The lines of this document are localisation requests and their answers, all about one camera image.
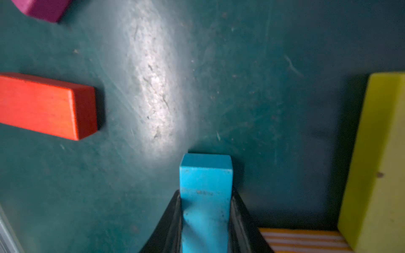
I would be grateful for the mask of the short yellow block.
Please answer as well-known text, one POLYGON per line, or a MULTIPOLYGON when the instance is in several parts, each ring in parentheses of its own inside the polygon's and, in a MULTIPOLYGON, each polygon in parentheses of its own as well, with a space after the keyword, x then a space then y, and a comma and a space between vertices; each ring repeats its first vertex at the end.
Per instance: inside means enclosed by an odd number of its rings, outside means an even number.
POLYGON ((357 253, 405 250, 405 75, 372 74, 338 229, 357 253))

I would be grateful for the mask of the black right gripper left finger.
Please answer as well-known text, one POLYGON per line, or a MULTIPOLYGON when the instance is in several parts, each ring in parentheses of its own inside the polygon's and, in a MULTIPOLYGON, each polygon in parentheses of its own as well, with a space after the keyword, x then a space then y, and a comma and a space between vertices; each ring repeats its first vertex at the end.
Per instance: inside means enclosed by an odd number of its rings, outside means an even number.
POLYGON ((181 253, 181 232, 182 206, 177 190, 140 253, 181 253))

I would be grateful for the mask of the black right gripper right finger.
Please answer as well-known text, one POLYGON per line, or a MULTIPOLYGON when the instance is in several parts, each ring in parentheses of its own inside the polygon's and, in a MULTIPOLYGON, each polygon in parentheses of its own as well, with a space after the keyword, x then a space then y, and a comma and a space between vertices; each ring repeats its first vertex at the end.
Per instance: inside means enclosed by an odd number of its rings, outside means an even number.
POLYGON ((255 225, 246 205, 232 189, 228 251, 230 253, 274 253, 255 225))

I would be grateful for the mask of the teal block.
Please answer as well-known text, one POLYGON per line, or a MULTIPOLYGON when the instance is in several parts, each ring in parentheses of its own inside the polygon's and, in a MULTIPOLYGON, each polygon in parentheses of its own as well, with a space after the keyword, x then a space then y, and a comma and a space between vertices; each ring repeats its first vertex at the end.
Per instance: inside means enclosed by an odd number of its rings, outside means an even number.
POLYGON ((228 155, 185 154, 179 166, 184 253, 228 252, 233 165, 228 155))

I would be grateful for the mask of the orange block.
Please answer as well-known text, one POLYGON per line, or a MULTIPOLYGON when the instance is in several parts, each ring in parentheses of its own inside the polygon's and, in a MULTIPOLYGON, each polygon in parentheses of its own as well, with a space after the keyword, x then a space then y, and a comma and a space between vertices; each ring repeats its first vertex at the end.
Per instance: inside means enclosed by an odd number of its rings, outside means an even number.
POLYGON ((261 228, 260 232, 276 253, 351 253, 338 231, 261 228))

